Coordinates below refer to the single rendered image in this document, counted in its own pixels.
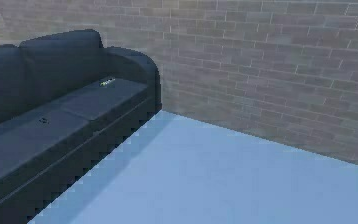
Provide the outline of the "black sofa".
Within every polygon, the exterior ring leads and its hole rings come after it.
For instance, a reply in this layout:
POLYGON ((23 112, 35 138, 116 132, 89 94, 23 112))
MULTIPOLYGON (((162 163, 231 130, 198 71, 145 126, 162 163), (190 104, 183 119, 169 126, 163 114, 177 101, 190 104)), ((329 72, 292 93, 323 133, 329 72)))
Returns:
POLYGON ((0 45, 0 224, 28 224, 161 108, 156 63, 93 29, 0 45))

